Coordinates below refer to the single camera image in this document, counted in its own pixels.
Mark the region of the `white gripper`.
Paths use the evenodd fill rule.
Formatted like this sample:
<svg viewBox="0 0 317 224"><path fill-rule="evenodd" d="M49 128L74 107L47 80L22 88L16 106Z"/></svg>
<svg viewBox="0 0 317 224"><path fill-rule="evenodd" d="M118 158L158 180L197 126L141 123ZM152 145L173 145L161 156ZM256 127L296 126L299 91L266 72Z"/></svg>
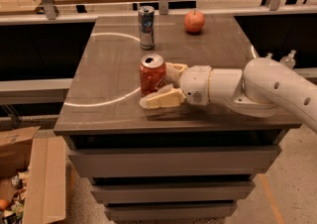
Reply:
<svg viewBox="0 0 317 224"><path fill-rule="evenodd" d="M168 84L142 97L139 104L144 109L178 107L186 101L191 105L205 106L209 103L209 65L195 65L188 68L183 63L166 63L166 79L178 83L180 88Z"/></svg>

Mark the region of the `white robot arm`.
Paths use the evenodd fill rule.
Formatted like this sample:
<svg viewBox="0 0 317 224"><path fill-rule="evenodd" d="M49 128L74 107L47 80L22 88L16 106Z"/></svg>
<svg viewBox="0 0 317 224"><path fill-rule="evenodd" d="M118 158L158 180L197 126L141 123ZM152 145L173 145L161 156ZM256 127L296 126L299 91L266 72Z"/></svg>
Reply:
<svg viewBox="0 0 317 224"><path fill-rule="evenodd" d="M317 132L317 86L271 58L254 58L243 69L170 63L167 77L170 84L140 100L143 108L221 104L253 117L282 108Z"/></svg>

